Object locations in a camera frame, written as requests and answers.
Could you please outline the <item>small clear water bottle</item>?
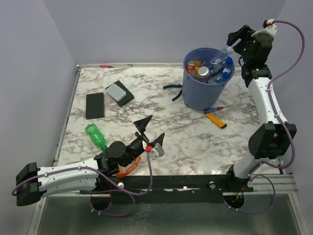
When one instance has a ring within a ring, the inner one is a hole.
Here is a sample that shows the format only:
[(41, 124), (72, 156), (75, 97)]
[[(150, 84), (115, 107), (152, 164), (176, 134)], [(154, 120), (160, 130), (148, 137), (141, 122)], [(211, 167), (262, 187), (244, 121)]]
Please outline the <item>small clear water bottle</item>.
[(213, 58), (210, 60), (209, 64), (210, 65), (215, 65), (218, 64), (219, 62), (225, 60), (227, 57), (229, 57), (232, 53), (234, 52), (233, 47), (226, 47), (226, 48), (221, 48), (218, 50)]

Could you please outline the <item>crushed bottle blue cap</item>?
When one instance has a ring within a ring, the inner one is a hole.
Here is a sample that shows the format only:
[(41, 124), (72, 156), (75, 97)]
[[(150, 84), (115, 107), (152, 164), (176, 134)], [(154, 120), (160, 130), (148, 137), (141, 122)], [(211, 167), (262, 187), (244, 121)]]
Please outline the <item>crushed bottle blue cap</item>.
[(220, 69), (225, 68), (232, 63), (233, 63), (233, 59), (231, 57), (226, 57), (223, 60), (218, 59), (217, 63), (213, 64), (209, 68), (209, 71), (211, 74), (217, 73)]

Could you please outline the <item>clear bottle blue label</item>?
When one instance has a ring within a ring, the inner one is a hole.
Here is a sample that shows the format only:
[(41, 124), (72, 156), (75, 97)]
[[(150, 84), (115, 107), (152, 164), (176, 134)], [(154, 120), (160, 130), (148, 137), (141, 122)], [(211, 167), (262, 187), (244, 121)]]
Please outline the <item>clear bottle blue label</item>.
[(219, 73), (208, 80), (208, 84), (220, 84), (227, 81), (230, 78), (231, 69), (224, 68), (222, 73)]

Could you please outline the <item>crushed orange label bottle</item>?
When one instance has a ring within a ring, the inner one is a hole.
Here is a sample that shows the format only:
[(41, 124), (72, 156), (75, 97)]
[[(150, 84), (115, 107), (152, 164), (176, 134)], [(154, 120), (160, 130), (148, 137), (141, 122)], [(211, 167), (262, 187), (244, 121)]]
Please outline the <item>crushed orange label bottle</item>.
[(141, 156), (138, 156), (128, 168), (118, 165), (119, 172), (115, 174), (116, 178), (121, 179), (132, 173), (138, 167), (140, 161)]

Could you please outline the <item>Starbucks coffee bottle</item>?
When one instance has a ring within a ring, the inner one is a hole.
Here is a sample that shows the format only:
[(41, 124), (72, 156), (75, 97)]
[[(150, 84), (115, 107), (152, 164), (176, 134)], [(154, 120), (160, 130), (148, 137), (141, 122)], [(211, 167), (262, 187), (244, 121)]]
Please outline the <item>Starbucks coffee bottle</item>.
[(210, 70), (206, 66), (199, 67), (197, 74), (196, 74), (196, 80), (207, 83), (210, 75)]

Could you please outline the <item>small orange juice bottle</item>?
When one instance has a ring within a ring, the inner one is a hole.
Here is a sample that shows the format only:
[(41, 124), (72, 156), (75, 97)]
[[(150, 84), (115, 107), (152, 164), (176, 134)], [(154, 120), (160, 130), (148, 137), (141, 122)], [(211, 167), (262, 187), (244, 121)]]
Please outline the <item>small orange juice bottle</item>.
[(195, 69), (198, 70), (201, 67), (201, 61), (194, 60)]

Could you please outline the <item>green bear shaped bottle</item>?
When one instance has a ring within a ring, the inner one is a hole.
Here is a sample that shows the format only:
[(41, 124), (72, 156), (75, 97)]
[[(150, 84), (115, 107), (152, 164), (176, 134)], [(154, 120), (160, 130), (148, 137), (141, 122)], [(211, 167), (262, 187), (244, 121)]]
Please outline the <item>green bear shaped bottle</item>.
[(107, 148), (106, 140), (103, 134), (98, 129), (97, 125), (95, 123), (88, 124), (85, 128), (85, 132), (90, 137), (91, 141), (95, 144), (95, 146), (97, 146), (104, 152), (105, 149)]

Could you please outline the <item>blue plastic bin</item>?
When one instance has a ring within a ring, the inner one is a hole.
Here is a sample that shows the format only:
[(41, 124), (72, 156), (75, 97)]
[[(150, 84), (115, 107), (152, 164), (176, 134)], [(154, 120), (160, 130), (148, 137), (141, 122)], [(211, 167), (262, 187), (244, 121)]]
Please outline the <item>blue plastic bin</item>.
[(187, 72), (186, 67), (190, 60), (199, 60), (206, 65), (217, 51), (215, 48), (201, 47), (190, 51), (184, 57), (181, 91), (184, 104), (192, 109), (204, 110), (212, 107), (234, 75), (235, 67), (233, 63), (226, 66), (230, 69), (229, 78), (218, 84), (200, 82)]

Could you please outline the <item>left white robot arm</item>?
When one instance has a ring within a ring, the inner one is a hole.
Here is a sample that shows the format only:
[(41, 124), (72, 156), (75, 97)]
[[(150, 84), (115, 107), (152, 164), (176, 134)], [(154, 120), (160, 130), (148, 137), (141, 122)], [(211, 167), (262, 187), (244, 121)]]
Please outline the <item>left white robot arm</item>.
[(97, 125), (92, 123), (85, 128), (86, 134), (101, 153), (81, 162), (51, 167), (38, 167), (36, 163), (27, 164), (16, 176), (16, 187), (12, 195), (18, 207), (39, 202), (42, 198), (61, 192), (75, 190), (103, 193), (107, 190), (110, 176), (120, 173), (122, 167), (134, 163), (141, 154), (155, 158), (164, 154), (161, 134), (154, 141), (145, 135), (152, 116), (134, 122), (136, 138), (128, 145), (114, 141), (107, 145)]

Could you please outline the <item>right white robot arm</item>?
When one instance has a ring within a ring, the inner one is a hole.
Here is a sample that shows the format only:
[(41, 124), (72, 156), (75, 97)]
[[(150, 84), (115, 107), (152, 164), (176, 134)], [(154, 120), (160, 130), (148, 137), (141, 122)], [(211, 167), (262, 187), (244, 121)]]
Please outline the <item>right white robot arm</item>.
[(262, 30), (244, 25), (228, 35), (226, 44), (243, 60), (241, 75), (252, 94), (260, 121), (260, 127), (249, 138), (249, 153), (229, 169), (232, 175), (224, 180), (229, 191), (238, 190), (242, 179), (247, 179), (262, 164), (285, 155), (297, 132), (295, 124), (287, 121), (279, 107), (266, 65), (276, 31), (275, 24), (266, 23)]

